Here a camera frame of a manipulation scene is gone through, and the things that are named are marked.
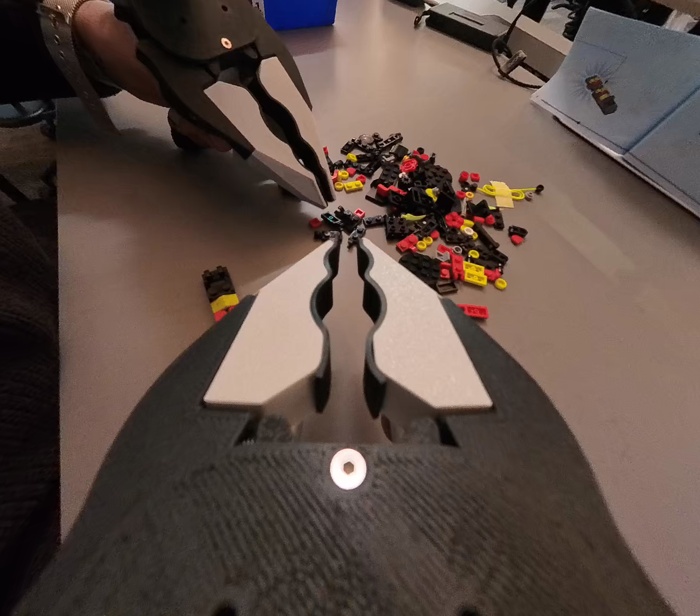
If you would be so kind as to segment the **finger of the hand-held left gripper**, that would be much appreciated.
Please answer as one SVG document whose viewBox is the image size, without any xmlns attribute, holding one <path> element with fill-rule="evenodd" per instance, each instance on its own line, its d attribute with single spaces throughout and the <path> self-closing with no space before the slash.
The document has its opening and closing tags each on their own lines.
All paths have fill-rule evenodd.
<svg viewBox="0 0 700 616">
<path fill-rule="evenodd" d="M 258 103 L 247 90 L 217 81 L 205 90 L 205 95 L 252 146 L 247 159 L 250 166 L 300 200 L 323 209 L 328 206 L 313 173 L 303 167 L 289 145 L 269 129 Z"/>
<path fill-rule="evenodd" d="M 329 204 L 335 194 L 312 110 L 276 57 L 260 62 L 249 90 L 260 109 L 251 158 L 268 177 L 311 204 Z"/>
</svg>

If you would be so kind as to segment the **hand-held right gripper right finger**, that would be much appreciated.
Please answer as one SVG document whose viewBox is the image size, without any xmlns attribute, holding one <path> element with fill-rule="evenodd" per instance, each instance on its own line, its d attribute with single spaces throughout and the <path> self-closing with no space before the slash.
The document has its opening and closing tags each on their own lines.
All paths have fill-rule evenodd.
<svg viewBox="0 0 700 616">
<path fill-rule="evenodd" d="M 365 342 L 363 392 L 373 418 L 438 418 L 494 406 L 457 324 L 469 320 L 374 243 L 356 247 Z"/>
</svg>

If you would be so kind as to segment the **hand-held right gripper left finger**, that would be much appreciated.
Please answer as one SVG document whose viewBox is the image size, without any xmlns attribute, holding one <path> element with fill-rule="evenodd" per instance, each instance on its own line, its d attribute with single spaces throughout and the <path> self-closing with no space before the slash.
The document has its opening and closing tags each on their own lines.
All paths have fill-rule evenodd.
<svg viewBox="0 0 700 616">
<path fill-rule="evenodd" d="M 308 417 L 330 397 L 330 336 L 341 240 L 329 239 L 253 298 L 204 403 L 264 417 Z"/>
</svg>

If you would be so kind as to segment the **black red yellow lego model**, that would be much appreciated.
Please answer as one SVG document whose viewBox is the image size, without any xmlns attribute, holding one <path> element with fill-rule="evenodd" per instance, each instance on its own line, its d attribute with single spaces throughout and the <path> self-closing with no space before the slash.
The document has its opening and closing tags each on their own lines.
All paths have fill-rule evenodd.
<svg viewBox="0 0 700 616">
<path fill-rule="evenodd" d="M 214 321 L 219 322 L 240 302 L 229 270 L 219 265 L 213 270 L 203 271 L 201 278 Z"/>
</svg>

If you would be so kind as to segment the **pile of lego pieces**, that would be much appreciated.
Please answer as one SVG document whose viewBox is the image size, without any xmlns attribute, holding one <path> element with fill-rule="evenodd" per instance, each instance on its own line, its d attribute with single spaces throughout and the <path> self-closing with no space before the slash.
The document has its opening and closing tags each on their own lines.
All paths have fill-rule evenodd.
<svg viewBox="0 0 700 616">
<path fill-rule="evenodd" d="M 513 246 L 523 244 L 525 227 L 506 225 L 505 210 L 529 202 L 544 187 L 511 189 L 503 182 L 482 183 L 475 172 L 456 180 L 435 153 L 410 150 L 400 133 L 363 134 L 349 139 L 332 160 L 324 148 L 332 187 L 343 197 L 360 193 L 379 212 L 336 207 L 310 219 L 314 239 L 347 236 L 353 249 L 371 230 L 383 230 L 399 263 L 442 296 L 459 286 L 504 291 L 509 256 L 495 232 L 506 232 Z"/>
</svg>

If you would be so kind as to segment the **person's left forearm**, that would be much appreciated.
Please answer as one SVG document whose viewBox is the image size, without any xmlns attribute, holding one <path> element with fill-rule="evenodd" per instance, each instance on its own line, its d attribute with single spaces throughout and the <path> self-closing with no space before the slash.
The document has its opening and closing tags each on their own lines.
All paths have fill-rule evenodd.
<svg viewBox="0 0 700 616">
<path fill-rule="evenodd" d="M 47 47 L 42 2 L 1 0 L 1 104 L 75 97 Z"/>
</svg>

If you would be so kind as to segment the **blue lego instruction booklet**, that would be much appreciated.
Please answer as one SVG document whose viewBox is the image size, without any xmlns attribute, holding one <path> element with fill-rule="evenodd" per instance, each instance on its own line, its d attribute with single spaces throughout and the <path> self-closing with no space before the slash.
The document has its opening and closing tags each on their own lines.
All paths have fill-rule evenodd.
<svg viewBox="0 0 700 616">
<path fill-rule="evenodd" d="M 531 100 L 699 216 L 699 37 L 590 9 Z"/>
</svg>

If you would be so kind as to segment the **person's left hand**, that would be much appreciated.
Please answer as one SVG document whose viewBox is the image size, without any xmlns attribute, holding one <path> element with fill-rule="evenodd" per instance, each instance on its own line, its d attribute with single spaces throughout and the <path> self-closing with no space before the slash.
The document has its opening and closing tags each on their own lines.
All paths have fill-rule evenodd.
<svg viewBox="0 0 700 616">
<path fill-rule="evenodd" d="M 117 86 L 144 102 L 168 108 L 171 130 L 192 140 L 197 147 L 221 152 L 232 150 L 225 140 L 207 134 L 170 107 L 157 80 L 136 57 L 137 38 L 132 29 L 118 20 L 111 3 L 103 0 L 83 3 L 74 15 L 73 31 Z"/>
</svg>

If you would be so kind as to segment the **flat black box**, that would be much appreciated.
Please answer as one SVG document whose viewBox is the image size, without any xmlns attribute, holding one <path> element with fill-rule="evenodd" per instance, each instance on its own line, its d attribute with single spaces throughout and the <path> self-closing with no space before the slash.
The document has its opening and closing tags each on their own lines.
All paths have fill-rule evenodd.
<svg viewBox="0 0 700 616">
<path fill-rule="evenodd" d="M 439 3 L 426 8 L 415 17 L 414 26 L 422 23 L 481 51 L 491 51 L 496 38 L 503 36 L 510 22 L 495 15 L 480 16 L 451 3 Z"/>
</svg>

